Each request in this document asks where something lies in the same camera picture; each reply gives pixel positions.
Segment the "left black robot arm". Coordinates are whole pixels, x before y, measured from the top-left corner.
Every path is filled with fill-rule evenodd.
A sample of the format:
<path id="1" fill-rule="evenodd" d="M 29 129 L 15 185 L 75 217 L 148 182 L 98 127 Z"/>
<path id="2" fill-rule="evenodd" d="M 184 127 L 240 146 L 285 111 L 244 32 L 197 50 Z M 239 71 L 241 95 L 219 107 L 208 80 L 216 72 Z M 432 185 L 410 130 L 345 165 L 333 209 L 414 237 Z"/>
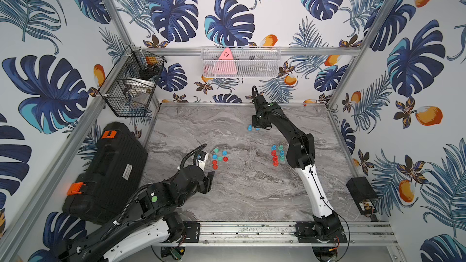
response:
<path id="1" fill-rule="evenodd" d="M 173 177 L 138 188 L 121 213 L 101 228 L 60 243 L 57 260 L 120 262 L 150 245 L 184 242 L 186 230 L 176 210 L 196 193 L 207 194 L 215 175 L 204 171 L 205 147 L 202 144 L 185 155 Z"/>

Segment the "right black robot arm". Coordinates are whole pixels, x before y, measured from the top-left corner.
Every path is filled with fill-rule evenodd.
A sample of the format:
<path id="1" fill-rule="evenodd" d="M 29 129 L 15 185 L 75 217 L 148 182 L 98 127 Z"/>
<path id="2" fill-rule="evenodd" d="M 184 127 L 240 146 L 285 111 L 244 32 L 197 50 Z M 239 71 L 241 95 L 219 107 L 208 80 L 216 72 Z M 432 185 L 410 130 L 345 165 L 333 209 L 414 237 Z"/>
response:
<path id="1" fill-rule="evenodd" d="M 286 162 L 297 172 L 310 200 L 314 220 L 312 235 L 301 235 L 300 238 L 319 241 L 338 238 L 349 243 L 349 225 L 331 206 L 317 174 L 314 136 L 301 131 L 281 106 L 268 102 L 256 86 L 252 87 L 251 96 L 256 111 L 252 116 L 252 127 L 266 130 L 276 127 L 284 136 L 288 142 Z"/>

